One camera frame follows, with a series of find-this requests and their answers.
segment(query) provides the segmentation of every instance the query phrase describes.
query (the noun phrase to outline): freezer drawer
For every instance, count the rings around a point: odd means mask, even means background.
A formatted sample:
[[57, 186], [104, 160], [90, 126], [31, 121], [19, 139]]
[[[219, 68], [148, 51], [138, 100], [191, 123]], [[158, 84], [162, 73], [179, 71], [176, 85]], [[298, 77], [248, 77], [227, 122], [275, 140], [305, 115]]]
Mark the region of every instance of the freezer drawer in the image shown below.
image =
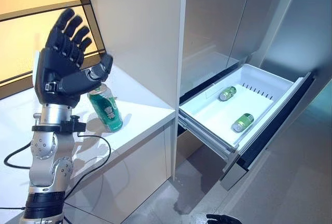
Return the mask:
[[[273, 127], [270, 124], [285, 107], [289, 110], [288, 103], [306, 81], [312, 81], [310, 73], [292, 82], [244, 64], [182, 103], [179, 123], [225, 161], [234, 163], [234, 159], [243, 155], [263, 131], [269, 132], [270, 137], [277, 131], [289, 111], [283, 118], [278, 117], [276, 130], [275, 123]], [[229, 86], [237, 89], [236, 94], [227, 101], [219, 100], [220, 93]], [[243, 132], [236, 133], [231, 126], [244, 113], [253, 115], [254, 122]]]

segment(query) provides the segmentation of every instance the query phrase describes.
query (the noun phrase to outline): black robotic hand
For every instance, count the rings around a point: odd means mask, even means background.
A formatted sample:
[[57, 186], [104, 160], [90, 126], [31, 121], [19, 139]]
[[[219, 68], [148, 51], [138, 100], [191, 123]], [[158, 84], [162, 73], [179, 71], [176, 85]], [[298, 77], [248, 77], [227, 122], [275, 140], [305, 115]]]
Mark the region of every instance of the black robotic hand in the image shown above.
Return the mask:
[[207, 224], [242, 224], [239, 220], [227, 215], [206, 215]]
[[75, 107], [81, 94], [99, 87], [110, 74], [113, 58], [106, 53], [91, 70], [80, 70], [84, 51], [92, 41], [89, 37], [83, 40], [90, 31], [86, 26], [71, 38], [82, 23], [82, 18], [74, 14], [70, 8], [61, 13], [40, 52], [35, 91], [41, 104]]

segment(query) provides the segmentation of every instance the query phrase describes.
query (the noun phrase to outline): window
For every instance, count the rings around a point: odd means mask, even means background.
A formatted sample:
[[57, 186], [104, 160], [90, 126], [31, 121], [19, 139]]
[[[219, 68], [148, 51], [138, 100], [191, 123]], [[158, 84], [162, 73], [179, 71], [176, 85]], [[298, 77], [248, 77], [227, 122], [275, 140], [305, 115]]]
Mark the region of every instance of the window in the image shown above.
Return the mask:
[[34, 53], [41, 50], [58, 16], [72, 7], [91, 32], [92, 44], [83, 67], [99, 62], [105, 52], [90, 0], [1, 0], [0, 99], [32, 87]]

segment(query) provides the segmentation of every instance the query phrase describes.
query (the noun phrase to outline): aluminum can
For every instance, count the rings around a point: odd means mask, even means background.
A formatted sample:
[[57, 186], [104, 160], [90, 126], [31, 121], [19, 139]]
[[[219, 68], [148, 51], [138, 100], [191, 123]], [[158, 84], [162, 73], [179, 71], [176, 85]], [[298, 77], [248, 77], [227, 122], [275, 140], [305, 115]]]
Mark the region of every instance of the aluminum can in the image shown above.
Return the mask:
[[228, 87], [221, 92], [221, 94], [219, 95], [219, 99], [221, 101], [227, 101], [231, 97], [233, 97], [233, 95], [236, 94], [236, 92], [237, 92], [237, 89], [235, 87]]
[[243, 132], [249, 125], [254, 122], [254, 116], [251, 114], [244, 114], [232, 125], [232, 129], [235, 132]]
[[121, 129], [123, 125], [121, 114], [111, 90], [105, 84], [102, 83], [100, 87], [89, 92], [88, 98], [102, 123], [111, 132]]

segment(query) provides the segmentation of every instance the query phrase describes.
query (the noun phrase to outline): gray floor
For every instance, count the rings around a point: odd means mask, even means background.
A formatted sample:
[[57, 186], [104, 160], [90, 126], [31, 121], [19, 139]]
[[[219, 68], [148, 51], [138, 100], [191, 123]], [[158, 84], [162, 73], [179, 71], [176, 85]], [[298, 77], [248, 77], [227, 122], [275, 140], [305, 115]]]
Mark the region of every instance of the gray floor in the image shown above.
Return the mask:
[[206, 223], [228, 214], [253, 223], [331, 223], [332, 82], [230, 191], [223, 161], [202, 146], [123, 223]]

